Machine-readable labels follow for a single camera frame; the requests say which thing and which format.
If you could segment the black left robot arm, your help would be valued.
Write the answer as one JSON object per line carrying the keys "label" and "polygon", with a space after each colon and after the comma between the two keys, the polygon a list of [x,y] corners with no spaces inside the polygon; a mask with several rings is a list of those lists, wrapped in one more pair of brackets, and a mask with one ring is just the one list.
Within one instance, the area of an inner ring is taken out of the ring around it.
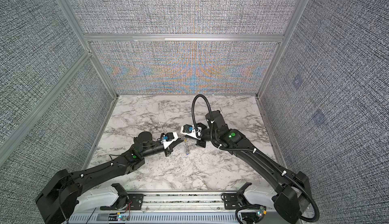
{"label": "black left robot arm", "polygon": [[145,164],[145,157],[159,153],[168,157],[184,139],[175,132],[169,132],[154,141],[152,134],[144,131],[133,141],[130,149],[108,162],[80,171],[63,169],[56,172],[35,199],[44,223],[67,221],[82,194],[110,179],[136,171]]}

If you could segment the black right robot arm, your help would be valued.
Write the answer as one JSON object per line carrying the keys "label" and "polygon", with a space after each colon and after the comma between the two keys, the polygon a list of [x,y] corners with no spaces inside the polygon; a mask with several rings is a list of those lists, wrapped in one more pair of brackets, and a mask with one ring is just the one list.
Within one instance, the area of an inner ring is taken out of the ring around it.
{"label": "black right robot arm", "polygon": [[306,174],[294,173],[257,149],[243,133],[228,127],[219,110],[208,113],[206,121],[206,125],[186,124],[180,132],[200,142],[210,142],[251,166],[275,191],[270,203],[285,221],[294,224],[298,220],[309,223],[319,220],[319,208]]}

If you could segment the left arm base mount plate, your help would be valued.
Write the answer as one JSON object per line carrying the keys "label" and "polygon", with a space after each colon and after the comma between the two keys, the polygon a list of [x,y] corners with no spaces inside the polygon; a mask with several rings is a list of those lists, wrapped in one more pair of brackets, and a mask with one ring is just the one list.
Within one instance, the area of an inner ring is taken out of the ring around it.
{"label": "left arm base mount plate", "polygon": [[118,200],[112,206],[102,206],[100,210],[141,210],[143,205],[143,194],[127,194],[119,196]]}

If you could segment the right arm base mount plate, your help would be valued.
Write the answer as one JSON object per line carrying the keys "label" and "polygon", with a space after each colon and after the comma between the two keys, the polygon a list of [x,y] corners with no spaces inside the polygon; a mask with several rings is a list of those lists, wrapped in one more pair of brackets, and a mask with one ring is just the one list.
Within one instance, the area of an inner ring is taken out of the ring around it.
{"label": "right arm base mount plate", "polygon": [[243,194],[237,194],[236,192],[222,193],[221,199],[226,210],[237,210],[243,207],[246,209],[259,209],[259,207],[248,208],[248,206],[251,206],[252,204],[247,201]]}

